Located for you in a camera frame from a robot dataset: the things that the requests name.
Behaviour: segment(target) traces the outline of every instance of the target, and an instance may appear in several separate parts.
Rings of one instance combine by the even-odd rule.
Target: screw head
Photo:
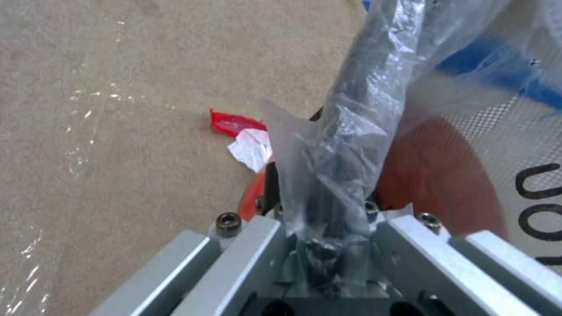
[[[419,214],[418,220],[435,234],[439,234],[439,230],[441,229],[441,226],[443,226],[441,221],[430,213]]]
[[[226,212],[216,218],[215,225],[218,235],[225,238],[234,237],[240,232],[242,219],[237,213]]]

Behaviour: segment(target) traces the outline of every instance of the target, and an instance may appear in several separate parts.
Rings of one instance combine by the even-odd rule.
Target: black hole
[[[408,302],[395,302],[390,306],[391,316],[423,316],[420,310],[413,304]]]
[[[223,223],[226,225],[231,225],[236,221],[236,218],[233,215],[227,214],[223,217]]]
[[[287,302],[274,300],[264,308],[261,316],[294,316],[294,309]]]
[[[371,202],[365,202],[365,209],[372,211],[375,209],[375,205]]]

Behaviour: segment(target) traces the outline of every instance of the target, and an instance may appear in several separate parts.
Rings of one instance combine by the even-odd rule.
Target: wrapped part
[[[480,32],[471,16],[489,13],[482,23],[489,22],[507,4],[447,3],[444,14],[424,1],[373,3],[317,123],[267,108],[288,233],[298,237],[308,285],[323,295],[352,295],[350,286],[364,284],[364,271],[345,264],[347,253],[367,247],[364,200],[380,176],[414,67],[454,53]],[[462,24],[450,24],[452,14]]]

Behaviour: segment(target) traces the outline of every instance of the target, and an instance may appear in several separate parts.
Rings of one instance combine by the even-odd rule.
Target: plastic bag
[[[377,195],[383,207],[413,202],[453,234],[493,230],[557,266],[562,54],[542,14],[541,2],[515,2],[410,88]]]
[[[317,123],[268,108],[284,219],[300,241],[308,284],[324,295],[349,295],[342,289],[364,280],[356,263],[345,263],[363,259],[349,259],[346,252],[366,242],[364,200],[380,175],[414,67],[422,73],[439,63],[507,4],[442,3],[440,8],[425,7],[424,1],[373,3]],[[482,23],[475,16],[483,17]]]

